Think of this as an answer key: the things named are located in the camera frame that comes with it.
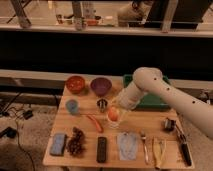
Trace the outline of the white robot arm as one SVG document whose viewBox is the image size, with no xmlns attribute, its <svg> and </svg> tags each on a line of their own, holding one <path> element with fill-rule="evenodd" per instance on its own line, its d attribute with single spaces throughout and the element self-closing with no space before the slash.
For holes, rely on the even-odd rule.
<svg viewBox="0 0 213 171">
<path fill-rule="evenodd" d="M 167 84 L 158 68 L 136 69 L 132 82 L 119 92 L 116 102 L 123 109 L 132 110 L 146 93 L 159 96 L 208 138 L 213 139 L 213 106 Z"/>
</svg>

